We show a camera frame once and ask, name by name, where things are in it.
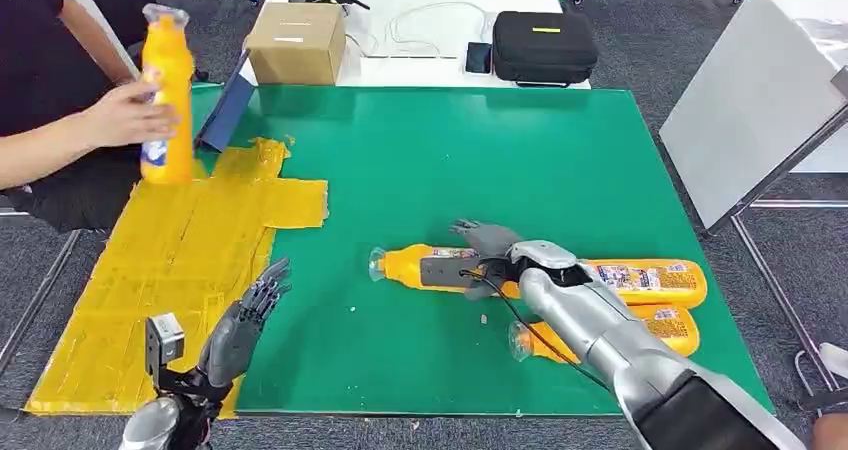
plastic bottle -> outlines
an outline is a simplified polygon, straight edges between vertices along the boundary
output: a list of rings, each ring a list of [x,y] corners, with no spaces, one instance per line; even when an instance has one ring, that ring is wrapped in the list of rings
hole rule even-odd
[[[427,259],[429,265],[422,265]],[[470,248],[431,247],[417,243],[401,250],[375,248],[368,262],[368,273],[374,281],[382,278],[398,281],[421,290],[462,293],[462,286],[434,286],[422,283],[424,273],[438,269],[445,262],[445,272],[455,270],[450,260],[467,259],[464,268],[475,270],[479,256]],[[627,305],[675,304],[694,308],[707,296],[707,279],[697,263],[679,259],[610,259],[584,260],[601,279],[612,287]],[[505,282],[501,291],[509,298],[519,298],[515,282]]]
[[[629,308],[630,312],[648,327],[648,331],[678,354],[688,357],[698,349],[701,343],[698,327],[695,325],[692,314],[685,308],[675,305],[638,305]],[[559,335],[547,323],[533,323],[530,326],[569,360],[580,363],[577,355],[563,343]],[[533,356],[565,363],[521,322],[513,322],[510,325],[509,345],[512,355],[519,362]]]
[[[160,90],[154,103],[169,104],[179,118],[176,135],[170,140],[142,144],[141,174],[157,184],[185,183],[192,179],[191,77],[194,58],[188,49],[185,26],[188,14],[176,8],[148,4],[147,39],[141,52],[142,79],[156,82]]]

black zipper case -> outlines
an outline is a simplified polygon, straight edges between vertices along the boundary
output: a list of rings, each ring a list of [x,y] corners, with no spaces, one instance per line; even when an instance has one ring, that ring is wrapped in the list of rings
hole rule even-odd
[[[502,80],[578,83],[598,63],[589,21],[578,13],[501,12],[492,41],[492,65]]]

clear bottle cap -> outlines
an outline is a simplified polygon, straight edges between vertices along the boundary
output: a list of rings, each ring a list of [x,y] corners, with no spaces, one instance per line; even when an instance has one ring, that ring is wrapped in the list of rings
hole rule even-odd
[[[147,21],[150,23],[170,21],[178,28],[185,28],[188,24],[188,13],[179,8],[166,7],[156,3],[148,3],[141,9]]]
[[[509,326],[509,349],[519,362],[533,354],[533,334],[521,322]]]
[[[380,247],[374,247],[371,250],[371,255],[368,257],[368,275],[371,280],[376,282],[386,278],[386,251]]]

brown cardboard box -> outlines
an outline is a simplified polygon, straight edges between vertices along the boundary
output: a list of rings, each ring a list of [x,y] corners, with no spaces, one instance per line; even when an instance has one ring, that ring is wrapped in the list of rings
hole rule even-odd
[[[345,49],[341,6],[269,3],[247,48],[260,84],[335,85]]]

person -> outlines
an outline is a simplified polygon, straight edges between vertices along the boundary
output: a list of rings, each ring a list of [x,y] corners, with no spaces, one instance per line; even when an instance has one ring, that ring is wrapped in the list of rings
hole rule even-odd
[[[813,450],[848,450],[848,414],[831,413],[816,420]]]
[[[0,190],[59,231],[111,228],[173,110],[75,0],[0,0],[0,35]]]

